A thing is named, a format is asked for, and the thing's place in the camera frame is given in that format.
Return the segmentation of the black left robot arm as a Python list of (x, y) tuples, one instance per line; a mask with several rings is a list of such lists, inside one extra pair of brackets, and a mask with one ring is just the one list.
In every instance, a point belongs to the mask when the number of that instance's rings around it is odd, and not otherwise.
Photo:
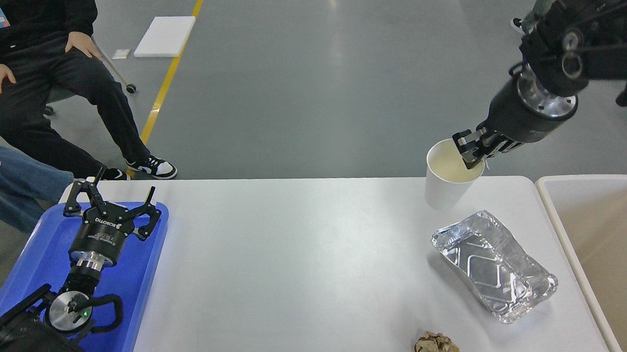
[(0, 291), (0, 352), (132, 352), (162, 250), (164, 204), (113, 203), (77, 181)]

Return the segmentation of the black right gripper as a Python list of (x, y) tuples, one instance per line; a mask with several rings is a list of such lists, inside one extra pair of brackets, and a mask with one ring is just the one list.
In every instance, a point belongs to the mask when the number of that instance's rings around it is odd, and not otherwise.
[(497, 154), (542, 140), (578, 109), (578, 96), (551, 93), (526, 63), (514, 65), (510, 76), (490, 101), (487, 118), (478, 128), (452, 135), (469, 170)]

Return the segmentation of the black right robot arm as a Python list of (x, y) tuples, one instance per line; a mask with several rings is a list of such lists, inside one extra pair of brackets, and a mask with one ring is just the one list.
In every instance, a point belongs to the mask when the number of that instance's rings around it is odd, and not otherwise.
[(468, 169), (549, 135), (573, 117), (590, 80), (627, 81), (627, 0), (557, 0), (519, 51), (487, 118), (453, 135)]

